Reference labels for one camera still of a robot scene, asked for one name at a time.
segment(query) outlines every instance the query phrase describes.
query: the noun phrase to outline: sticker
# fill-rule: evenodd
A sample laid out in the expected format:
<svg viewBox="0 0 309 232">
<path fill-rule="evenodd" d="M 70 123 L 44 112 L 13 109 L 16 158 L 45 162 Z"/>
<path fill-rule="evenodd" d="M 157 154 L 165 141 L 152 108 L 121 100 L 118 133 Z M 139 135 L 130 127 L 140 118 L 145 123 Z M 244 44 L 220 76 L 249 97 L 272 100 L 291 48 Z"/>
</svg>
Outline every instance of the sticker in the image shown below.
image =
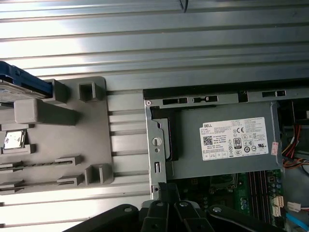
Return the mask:
<svg viewBox="0 0 309 232">
<path fill-rule="evenodd" d="M 23 143 L 22 131 L 7 132 L 4 139 L 4 149 L 20 148 Z"/>
<path fill-rule="evenodd" d="M 203 160 L 268 154 L 263 117 L 203 123 L 199 132 Z"/>
<path fill-rule="evenodd" d="M 272 142 L 272 146 L 271 146 L 271 154 L 273 156 L 276 156 L 278 154 L 278 146 L 279 146 L 279 143 L 277 142 Z"/>
</svg>

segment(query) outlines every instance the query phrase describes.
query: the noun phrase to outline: blue component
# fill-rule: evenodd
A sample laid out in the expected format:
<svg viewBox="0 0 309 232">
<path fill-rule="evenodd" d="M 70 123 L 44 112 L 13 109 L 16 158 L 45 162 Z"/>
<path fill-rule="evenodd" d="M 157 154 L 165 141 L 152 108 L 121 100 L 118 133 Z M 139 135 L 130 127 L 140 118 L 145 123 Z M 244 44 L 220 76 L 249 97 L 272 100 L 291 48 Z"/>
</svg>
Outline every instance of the blue component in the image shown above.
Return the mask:
<svg viewBox="0 0 309 232">
<path fill-rule="evenodd" d="M 50 96 L 53 94 L 53 87 L 50 83 L 4 61 L 0 61 L 0 79 L 16 86 L 25 88 L 28 86 L 34 91 L 39 90 Z"/>
<path fill-rule="evenodd" d="M 308 225 L 306 225 L 304 222 L 298 220 L 297 218 L 295 218 L 291 214 L 286 213 L 286 218 L 289 219 L 294 224 L 296 224 L 297 226 L 300 226 L 301 228 L 303 228 L 305 231 L 309 231 L 309 226 Z"/>
</svg>

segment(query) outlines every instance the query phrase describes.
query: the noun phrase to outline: power supply label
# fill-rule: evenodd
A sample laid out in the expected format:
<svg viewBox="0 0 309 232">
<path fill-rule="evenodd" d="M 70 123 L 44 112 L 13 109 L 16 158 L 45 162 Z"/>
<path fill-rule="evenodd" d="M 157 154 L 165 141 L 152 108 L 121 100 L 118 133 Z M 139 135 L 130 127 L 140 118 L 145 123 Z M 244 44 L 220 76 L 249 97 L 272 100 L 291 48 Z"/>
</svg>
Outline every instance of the power supply label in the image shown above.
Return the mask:
<svg viewBox="0 0 309 232">
<path fill-rule="evenodd" d="M 199 132 L 203 160 L 268 154 L 263 117 L 207 122 Z"/>
</svg>

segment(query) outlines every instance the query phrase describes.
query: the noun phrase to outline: white connector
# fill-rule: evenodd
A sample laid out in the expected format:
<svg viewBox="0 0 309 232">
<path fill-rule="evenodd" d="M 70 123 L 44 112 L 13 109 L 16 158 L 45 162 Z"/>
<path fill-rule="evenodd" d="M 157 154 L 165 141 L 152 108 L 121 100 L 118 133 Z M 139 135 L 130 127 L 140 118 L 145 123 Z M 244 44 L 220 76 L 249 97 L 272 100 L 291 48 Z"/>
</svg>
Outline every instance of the white connector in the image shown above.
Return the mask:
<svg viewBox="0 0 309 232">
<path fill-rule="evenodd" d="M 299 212 L 301 210 L 301 204 L 288 202 L 288 209 L 294 212 Z"/>
<path fill-rule="evenodd" d="M 276 205 L 272 206 L 272 215 L 274 217 L 280 217 L 281 216 L 281 212 L 280 212 L 280 208 Z"/>
<path fill-rule="evenodd" d="M 277 196 L 274 198 L 274 204 L 276 206 L 279 206 L 280 208 L 284 207 L 284 200 L 282 196 Z"/>
</svg>

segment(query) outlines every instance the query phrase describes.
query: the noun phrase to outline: hard drive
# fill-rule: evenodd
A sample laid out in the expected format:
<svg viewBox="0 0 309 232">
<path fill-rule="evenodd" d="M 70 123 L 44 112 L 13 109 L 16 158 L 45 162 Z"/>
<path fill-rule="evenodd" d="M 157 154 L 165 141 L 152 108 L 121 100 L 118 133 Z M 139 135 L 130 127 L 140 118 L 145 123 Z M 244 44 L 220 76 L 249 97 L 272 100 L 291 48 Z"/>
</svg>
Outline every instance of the hard drive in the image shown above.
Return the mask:
<svg viewBox="0 0 309 232">
<path fill-rule="evenodd" d="M 53 87 L 38 77 L 0 61 L 0 102 L 14 102 L 29 98 L 49 98 Z"/>
</svg>

